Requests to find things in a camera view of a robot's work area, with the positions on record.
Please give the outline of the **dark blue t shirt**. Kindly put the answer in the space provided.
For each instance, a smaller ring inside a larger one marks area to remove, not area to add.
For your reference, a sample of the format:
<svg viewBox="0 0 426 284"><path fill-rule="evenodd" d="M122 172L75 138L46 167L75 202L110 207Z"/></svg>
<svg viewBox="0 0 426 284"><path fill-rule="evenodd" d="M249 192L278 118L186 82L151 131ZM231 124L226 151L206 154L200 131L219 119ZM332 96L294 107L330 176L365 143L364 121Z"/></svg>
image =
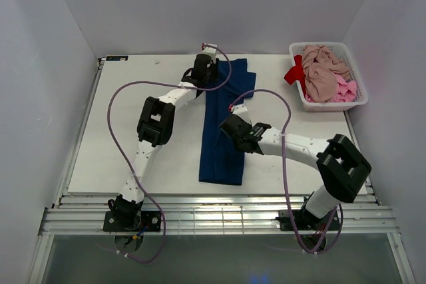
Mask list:
<svg viewBox="0 0 426 284"><path fill-rule="evenodd" d="M232 102L242 104L239 96L255 89L256 73L248 70L248 60L236 59L218 62L218 80L206 92L204 126L198 179L200 182L231 186L242 185L245 153L237 151L232 140L219 128L230 115Z"/></svg>

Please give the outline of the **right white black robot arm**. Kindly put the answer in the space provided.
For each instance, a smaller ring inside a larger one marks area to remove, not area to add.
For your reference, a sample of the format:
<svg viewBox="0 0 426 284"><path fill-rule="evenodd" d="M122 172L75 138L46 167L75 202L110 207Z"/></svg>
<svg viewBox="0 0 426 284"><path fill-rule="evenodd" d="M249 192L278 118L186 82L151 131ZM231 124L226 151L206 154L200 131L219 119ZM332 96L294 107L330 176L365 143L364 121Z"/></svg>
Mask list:
<svg viewBox="0 0 426 284"><path fill-rule="evenodd" d="M339 204L352 204L371 173L371 164L342 134L328 140L284 134L269 124L252 125L235 114L229 115L220 129L238 151L281 156L319 172L322 185L293 212L298 227L315 229Z"/></svg>

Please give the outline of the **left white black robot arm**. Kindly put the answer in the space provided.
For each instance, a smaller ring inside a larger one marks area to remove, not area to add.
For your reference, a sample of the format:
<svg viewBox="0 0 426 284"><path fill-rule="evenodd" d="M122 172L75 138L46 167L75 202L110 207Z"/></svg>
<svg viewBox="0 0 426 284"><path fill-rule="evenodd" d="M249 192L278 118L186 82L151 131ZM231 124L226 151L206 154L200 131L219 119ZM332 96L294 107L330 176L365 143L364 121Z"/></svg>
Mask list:
<svg viewBox="0 0 426 284"><path fill-rule="evenodd" d="M149 96L142 107L136 127L138 144L131 163L131 174L114 200L108 206L115 221L126 230L134 230L141 223L141 207L144 192L140 185L153 165L156 155L172 136L176 111L192 102L218 79L217 50L205 48L196 55L194 66L182 76L177 88L155 98Z"/></svg>

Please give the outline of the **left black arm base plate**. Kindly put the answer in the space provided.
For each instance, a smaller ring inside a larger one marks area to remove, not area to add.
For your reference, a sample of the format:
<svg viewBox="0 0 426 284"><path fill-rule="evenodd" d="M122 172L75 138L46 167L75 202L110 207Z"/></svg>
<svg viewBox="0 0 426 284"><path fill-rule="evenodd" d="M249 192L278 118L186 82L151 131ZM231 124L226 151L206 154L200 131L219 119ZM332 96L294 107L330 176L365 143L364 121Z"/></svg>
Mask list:
<svg viewBox="0 0 426 284"><path fill-rule="evenodd" d="M162 217L159 211L138 212L133 222L119 220L111 211L105 214L103 231L105 232L157 232L161 228Z"/></svg>

